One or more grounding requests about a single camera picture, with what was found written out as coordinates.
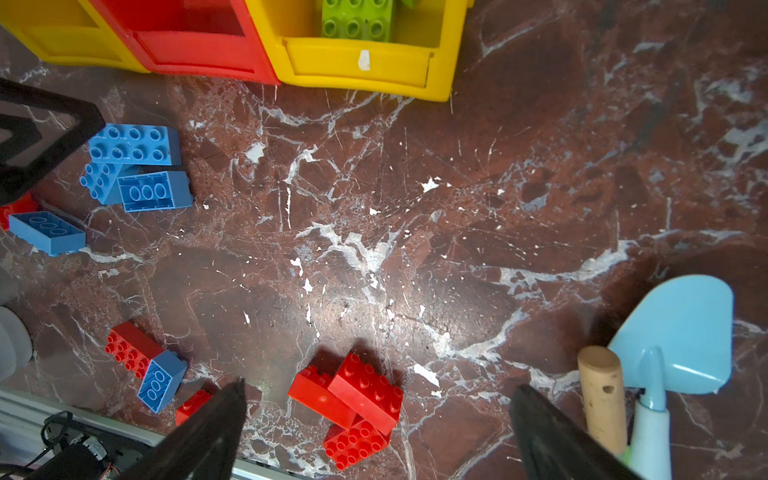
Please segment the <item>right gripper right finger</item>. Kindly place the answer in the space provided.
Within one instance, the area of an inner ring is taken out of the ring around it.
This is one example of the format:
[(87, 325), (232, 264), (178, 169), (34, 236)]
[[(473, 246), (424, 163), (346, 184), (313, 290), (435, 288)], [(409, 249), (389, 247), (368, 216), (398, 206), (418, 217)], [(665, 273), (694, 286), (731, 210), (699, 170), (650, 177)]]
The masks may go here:
[(533, 387), (511, 397), (510, 417), (528, 479), (639, 480)]

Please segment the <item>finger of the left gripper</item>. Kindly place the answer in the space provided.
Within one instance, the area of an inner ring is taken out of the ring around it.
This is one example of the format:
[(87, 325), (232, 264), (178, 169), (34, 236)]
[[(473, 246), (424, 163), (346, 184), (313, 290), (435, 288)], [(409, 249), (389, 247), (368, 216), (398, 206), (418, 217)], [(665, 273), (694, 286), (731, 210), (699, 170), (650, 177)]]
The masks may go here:
[(1, 202), (19, 200), (105, 126), (91, 102), (1, 81)]

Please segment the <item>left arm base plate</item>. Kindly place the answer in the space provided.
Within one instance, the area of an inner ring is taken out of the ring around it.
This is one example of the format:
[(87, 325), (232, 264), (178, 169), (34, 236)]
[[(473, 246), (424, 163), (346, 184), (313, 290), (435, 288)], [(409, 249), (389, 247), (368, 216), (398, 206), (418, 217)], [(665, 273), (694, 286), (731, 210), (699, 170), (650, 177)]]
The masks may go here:
[(69, 411), (45, 419), (44, 449), (26, 465), (3, 464), (3, 479), (117, 479), (150, 447), (77, 421)]

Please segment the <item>green lego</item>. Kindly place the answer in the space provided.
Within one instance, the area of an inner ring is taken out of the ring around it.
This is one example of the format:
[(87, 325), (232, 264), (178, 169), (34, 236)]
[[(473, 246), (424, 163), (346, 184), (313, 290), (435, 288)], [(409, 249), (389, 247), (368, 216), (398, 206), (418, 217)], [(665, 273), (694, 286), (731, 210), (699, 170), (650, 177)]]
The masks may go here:
[(323, 38), (390, 42), (396, 3), (393, 0), (324, 0)]

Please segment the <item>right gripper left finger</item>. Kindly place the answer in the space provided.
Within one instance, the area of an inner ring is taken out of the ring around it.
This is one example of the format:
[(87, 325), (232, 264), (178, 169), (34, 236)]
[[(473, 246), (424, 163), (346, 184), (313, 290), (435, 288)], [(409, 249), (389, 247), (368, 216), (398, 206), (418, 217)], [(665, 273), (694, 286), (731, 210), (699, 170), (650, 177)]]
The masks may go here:
[(122, 479), (229, 479), (246, 420), (245, 380), (219, 390)]

